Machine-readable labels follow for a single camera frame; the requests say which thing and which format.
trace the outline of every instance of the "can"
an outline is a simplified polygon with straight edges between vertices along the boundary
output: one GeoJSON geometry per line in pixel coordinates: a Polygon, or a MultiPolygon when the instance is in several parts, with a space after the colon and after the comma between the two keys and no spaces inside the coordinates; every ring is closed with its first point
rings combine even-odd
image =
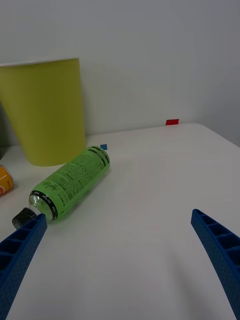
{"type": "Polygon", "coordinates": [[[14,187],[13,177],[10,175],[9,171],[0,165],[0,195],[5,194],[14,187]]]}

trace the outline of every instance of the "bottle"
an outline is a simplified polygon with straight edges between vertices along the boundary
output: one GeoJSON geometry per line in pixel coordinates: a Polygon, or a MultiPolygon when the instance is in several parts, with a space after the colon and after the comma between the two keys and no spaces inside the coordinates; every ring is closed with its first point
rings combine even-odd
{"type": "Polygon", "coordinates": [[[45,214],[47,221],[62,218],[109,167],[106,151],[98,146],[88,147],[33,188],[29,196],[30,206],[12,219],[14,227],[21,228],[41,213],[45,214]]]}

